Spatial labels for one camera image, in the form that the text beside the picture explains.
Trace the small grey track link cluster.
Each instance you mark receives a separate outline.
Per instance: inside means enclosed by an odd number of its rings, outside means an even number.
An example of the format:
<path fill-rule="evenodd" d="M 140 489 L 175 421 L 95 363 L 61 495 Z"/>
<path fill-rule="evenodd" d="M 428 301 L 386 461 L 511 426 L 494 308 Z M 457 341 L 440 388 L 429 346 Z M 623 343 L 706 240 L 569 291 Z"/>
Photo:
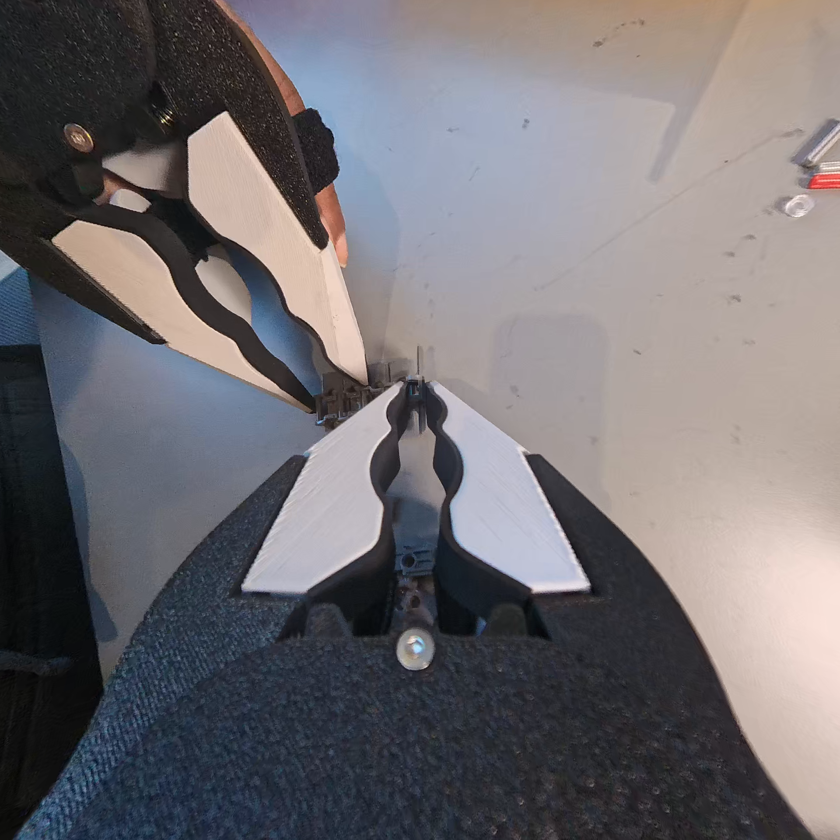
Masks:
<path fill-rule="evenodd" d="M 438 511 L 424 501 L 394 497 L 392 524 L 395 536 L 392 632 L 400 634 L 411 627 L 434 627 L 438 619 L 434 578 Z"/>

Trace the person's left hand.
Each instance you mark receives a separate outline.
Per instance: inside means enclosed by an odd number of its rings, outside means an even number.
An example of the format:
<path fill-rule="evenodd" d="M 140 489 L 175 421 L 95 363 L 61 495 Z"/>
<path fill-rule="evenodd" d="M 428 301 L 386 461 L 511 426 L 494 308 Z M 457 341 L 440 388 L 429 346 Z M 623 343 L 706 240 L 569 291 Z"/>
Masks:
<path fill-rule="evenodd" d="M 271 77 L 278 86 L 280 94 L 287 105 L 291 116 L 302 112 L 306 106 L 301 95 L 287 73 L 281 68 L 276 58 L 268 51 L 268 48 L 259 40 L 256 33 L 235 12 L 225 1 L 216 1 L 215 4 L 221 8 L 224 14 L 238 28 L 240 33 L 247 38 L 251 45 L 257 50 L 262 62 L 268 69 Z M 335 185 L 325 186 L 315 195 L 318 211 L 322 225 L 325 227 L 332 245 L 334 246 L 339 264 L 346 268 L 349 260 L 349 247 L 346 234 L 346 225 L 343 210 L 340 204 Z"/>

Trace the scatter of black red pins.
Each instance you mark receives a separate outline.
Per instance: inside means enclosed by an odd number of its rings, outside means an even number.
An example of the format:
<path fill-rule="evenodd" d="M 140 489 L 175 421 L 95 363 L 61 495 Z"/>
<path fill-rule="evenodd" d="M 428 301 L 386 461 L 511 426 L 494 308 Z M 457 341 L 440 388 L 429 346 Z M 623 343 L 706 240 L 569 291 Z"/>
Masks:
<path fill-rule="evenodd" d="M 778 202 L 781 213 L 791 219 L 808 215 L 817 197 L 839 195 L 839 119 L 826 119 L 794 153 L 792 194 Z"/>

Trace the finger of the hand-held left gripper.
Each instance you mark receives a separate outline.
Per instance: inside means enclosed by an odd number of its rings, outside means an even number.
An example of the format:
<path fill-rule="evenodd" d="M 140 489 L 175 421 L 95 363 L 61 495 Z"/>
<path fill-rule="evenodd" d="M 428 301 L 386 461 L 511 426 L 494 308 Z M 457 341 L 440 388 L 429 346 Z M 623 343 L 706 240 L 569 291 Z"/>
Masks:
<path fill-rule="evenodd" d="M 314 412 L 314 396 L 251 321 L 207 288 L 186 246 L 159 218 L 88 210 L 51 244 L 169 349 Z"/>
<path fill-rule="evenodd" d="M 367 385 L 358 322 L 331 241 L 315 245 L 228 112 L 187 140 L 188 199 L 224 241 L 276 282 L 289 314 L 314 334 L 327 362 Z"/>

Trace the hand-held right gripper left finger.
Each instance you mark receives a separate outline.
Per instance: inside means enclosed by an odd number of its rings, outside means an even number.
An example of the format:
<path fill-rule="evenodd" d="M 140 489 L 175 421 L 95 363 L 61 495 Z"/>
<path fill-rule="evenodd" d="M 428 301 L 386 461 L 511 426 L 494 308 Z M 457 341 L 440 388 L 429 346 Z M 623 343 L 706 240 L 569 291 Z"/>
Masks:
<path fill-rule="evenodd" d="M 396 542 L 387 498 L 408 422 L 399 381 L 305 454 L 242 581 L 245 595 L 296 596 L 281 636 L 302 636 L 321 606 L 355 636 L 392 629 Z"/>

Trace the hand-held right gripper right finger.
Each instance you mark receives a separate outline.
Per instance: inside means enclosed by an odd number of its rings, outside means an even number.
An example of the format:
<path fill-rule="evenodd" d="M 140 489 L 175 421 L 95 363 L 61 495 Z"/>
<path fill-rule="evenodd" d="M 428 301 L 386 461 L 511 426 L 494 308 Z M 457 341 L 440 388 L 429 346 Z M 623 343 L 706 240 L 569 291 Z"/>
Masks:
<path fill-rule="evenodd" d="M 442 634 L 547 636 L 592 585 L 525 447 L 438 382 L 425 387 L 444 489 L 434 565 Z"/>

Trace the grey desk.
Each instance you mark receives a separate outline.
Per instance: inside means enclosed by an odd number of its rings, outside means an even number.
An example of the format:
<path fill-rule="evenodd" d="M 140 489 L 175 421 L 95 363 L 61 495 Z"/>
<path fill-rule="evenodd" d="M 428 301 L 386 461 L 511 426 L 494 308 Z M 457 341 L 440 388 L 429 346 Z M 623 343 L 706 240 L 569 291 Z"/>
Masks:
<path fill-rule="evenodd" d="M 313 413 L 169 349 L 163 477 L 117 512 L 180 512 L 175 467 L 270 476 L 155 597 L 33 838 L 838 838 L 838 247 L 771 213 L 810 129 L 720 120 L 667 196 L 665 91 L 746 31 L 708 4 L 268 3 L 315 46 L 374 188 L 343 278 L 363 385 L 188 199 L 187 140 L 105 159 Z M 445 498 L 427 383 L 532 456 L 591 582 L 547 636 L 355 636 L 242 581 L 305 454 L 407 383 L 387 491 Z"/>

